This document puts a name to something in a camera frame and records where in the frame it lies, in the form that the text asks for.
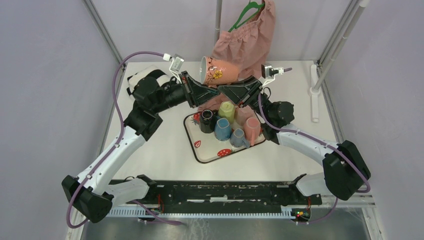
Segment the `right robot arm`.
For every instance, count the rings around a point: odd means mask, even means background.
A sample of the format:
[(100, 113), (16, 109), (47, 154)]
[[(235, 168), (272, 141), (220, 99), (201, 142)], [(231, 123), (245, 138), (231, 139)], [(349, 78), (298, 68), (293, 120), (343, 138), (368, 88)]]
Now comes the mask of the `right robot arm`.
[(265, 138), (309, 157), (322, 166), (322, 172), (306, 174), (289, 189), (289, 199), (302, 204), (314, 194), (332, 194), (347, 201), (355, 193), (369, 193), (371, 177), (357, 146), (348, 140), (342, 143), (324, 140), (296, 127), (294, 105), (288, 101), (270, 101), (255, 77), (219, 85), (218, 91), (239, 107), (249, 106), (262, 119)]

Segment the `floral salmon mug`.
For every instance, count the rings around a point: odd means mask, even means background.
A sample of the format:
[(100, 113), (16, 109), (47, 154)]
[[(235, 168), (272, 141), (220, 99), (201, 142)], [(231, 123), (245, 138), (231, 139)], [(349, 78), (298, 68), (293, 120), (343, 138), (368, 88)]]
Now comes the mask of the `floral salmon mug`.
[(204, 56), (200, 62), (199, 82), (207, 86), (234, 83), (238, 79), (239, 71), (231, 62)]

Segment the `grey blue mug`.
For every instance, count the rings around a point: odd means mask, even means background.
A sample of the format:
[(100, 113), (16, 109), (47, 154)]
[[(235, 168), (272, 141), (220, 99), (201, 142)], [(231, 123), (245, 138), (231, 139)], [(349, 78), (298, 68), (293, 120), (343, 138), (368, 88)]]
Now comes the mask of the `grey blue mug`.
[(246, 139), (245, 132), (241, 128), (237, 128), (231, 133), (229, 142), (235, 148), (249, 148), (251, 146)]

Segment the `strawberry print tray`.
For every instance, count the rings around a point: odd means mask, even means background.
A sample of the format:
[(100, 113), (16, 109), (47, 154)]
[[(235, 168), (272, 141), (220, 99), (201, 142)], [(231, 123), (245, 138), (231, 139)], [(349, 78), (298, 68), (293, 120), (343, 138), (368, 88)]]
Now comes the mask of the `strawberry print tray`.
[(218, 140), (214, 132), (202, 132), (200, 119), (201, 113), (196, 112), (187, 115), (183, 120), (186, 135), (197, 162), (201, 164), (211, 163), (246, 149), (245, 146), (233, 146), (229, 139), (225, 141)]

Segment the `plain pink tall mug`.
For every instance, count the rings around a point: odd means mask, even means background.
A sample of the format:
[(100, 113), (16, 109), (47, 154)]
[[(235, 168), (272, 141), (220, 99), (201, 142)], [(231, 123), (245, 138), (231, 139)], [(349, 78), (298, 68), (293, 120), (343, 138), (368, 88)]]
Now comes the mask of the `plain pink tall mug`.
[(243, 130), (245, 138), (250, 143), (250, 146), (253, 146), (261, 133), (261, 122), (257, 117), (250, 117), (245, 121)]

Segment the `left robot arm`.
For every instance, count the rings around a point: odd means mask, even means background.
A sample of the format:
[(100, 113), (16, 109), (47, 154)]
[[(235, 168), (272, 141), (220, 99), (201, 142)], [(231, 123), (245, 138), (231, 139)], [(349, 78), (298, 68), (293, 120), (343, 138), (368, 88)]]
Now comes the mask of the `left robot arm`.
[(72, 209), (88, 221), (101, 221), (114, 207), (142, 200), (153, 203), (157, 190), (140, 177), (119, 184), (110, 181), (128, 158), (143, 146), (157, 131), (163, 120), (160, 113), (181, 103), (198, 107), (221, 94), (221, 86), (201, 84), (188, 72), (179, 74), (182, 82), (170, 80), (160, 84), (153, 76), (137, 80), (132, 92), (134, 103), (126, 118), (118, 113), (120, 132), (114, 141), (76, 177), (66, 176), (61, 185), (69, 202), (67, 224), (71, 228)]

